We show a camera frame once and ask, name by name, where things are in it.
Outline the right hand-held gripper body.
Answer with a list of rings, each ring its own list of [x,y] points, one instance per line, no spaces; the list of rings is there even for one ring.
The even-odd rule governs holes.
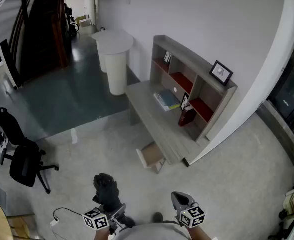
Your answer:
[[[204,222],[205,212],[192,196],[174,191],[171,193],[171,201],[177,213],[176,219],[181,227],[191,229]]]

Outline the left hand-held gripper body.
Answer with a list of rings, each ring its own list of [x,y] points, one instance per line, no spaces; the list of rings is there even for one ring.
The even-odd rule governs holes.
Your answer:
[[[114,211],[104,211],[101,205],[82,214],[82,218],[85,225],[95,231],[109,228],[110,234],[115,234],[118,228],[118,217],[124,215],[125,208],[126,205],[121,204]]]

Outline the person's right forearm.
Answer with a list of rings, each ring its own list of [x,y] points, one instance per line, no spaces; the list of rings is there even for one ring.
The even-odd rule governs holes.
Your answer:
[[[191,240],[212,240],[200,226],[186,228]]]

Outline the person's left forearm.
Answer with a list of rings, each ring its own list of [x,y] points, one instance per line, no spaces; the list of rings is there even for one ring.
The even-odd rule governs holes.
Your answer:
[[[94,240],[108,240],[110,230],[108,227],[96,231]]]

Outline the grey wooden desk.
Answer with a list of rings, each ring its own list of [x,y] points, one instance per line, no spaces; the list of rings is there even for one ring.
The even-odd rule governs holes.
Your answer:
[[[193,163],[208,146],[209,140],[200,138],[201,128],[194,122],[183,127],[178,125],[181,109],[165,111],[154,97],[164,87],[150,81],[126,87],[131,123],[142,122],[152,136],[167,162],[171,165],[185,159]]]

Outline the person's white shirt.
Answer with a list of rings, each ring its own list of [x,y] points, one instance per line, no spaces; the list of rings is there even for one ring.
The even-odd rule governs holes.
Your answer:
[[[151,223],[125,229],[112,240],[191,240],[191,237],[178,225]]]

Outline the black office chair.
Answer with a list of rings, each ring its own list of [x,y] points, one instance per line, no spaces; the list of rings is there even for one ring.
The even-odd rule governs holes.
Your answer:
[[[6,148],[3,149],[0,165],[3,164],[5,159],[10,160],[9,175],[13,180],[31,188],[34,186],[35,179],[38,178],[45,192],[49,194],[51,191],[45,185],[40,172],[49,169],[58,171],[59,166],[43,165],[41,158],[46,154],[45,151],[39,149],[35,142],[24,136],[16,119],[3,107],[0,107],[0,127],[9,144],[15,148],[13,155],[7,154]]]

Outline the red bottle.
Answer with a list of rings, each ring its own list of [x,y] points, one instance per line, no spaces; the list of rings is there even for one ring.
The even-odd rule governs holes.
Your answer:
[[[178,125],[180,127],[183,127],[191,123],[194,120],[196,115],[197,115],[197,112],[194,110],[194,108],[191,105],[185,107],[180,116]]]

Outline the blue-grey book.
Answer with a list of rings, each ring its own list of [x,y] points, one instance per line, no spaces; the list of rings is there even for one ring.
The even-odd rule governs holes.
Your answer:
[[[158,93],[158,96],[162,100],[163,104],[167,107],[179,104],[177,97],[168,89],[164,89]]]

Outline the white book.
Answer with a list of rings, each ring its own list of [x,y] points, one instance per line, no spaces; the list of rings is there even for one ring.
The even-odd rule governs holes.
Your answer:
[[[162,109],[166,112],[170,111],[171,109],[165,105],[164,101],[160,98],[160,96],[157,93],[154,93],[154,98],[156,99],[156,101],[160,104],[160,106],[162,107]]]

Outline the grey wooden shelf hutch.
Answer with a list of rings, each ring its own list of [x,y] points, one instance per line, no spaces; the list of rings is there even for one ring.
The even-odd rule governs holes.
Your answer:
[[[170,64],[163,58],[166,51],[172,54]],[[201,128],[200,138],[212,139],[210,130],[233,97],[237,85],[229,81],[223,86],[209,74],[213,66],[205,59],[165,36],[153,38],[150,80],[170,90],[180,104],[185,93],[188,103],[197,112],[192,122]]]

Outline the cardboard box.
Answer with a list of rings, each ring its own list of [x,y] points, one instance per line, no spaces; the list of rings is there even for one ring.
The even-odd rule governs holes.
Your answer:
[[[76,23],[79,27],[84,28],[92,25],[92,21],[89,18],[89,15],[83,15],[76,18]]]

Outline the small deer picture frame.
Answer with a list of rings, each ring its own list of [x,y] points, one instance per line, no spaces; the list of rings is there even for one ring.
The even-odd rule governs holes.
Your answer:
[[[180,108],[181,108],[182,111],[183,111],[186,107],[189,106],[188,98],[189,98],[189,95],[188,95],[187,93],[185,93],[184,96],[183,96],[183,99],[182,99],[182,101],[181,101],[181,104],[180,104]]]

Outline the large black picture frame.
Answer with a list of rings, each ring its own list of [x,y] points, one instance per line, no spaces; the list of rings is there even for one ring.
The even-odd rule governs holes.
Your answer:
[[[219,61],[216,61],[209,74],[219,81],[223,86],[226,86],[232,77],[233,72]]]

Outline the white round pedestal table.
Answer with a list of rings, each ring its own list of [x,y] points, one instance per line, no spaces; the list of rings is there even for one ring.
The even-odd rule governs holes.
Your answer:
[[[124,30],[105,30],[92,35],[96,41],[101,70],[107,74],[109,91],[121,96],[127,86],[127,52],[134,39]]]

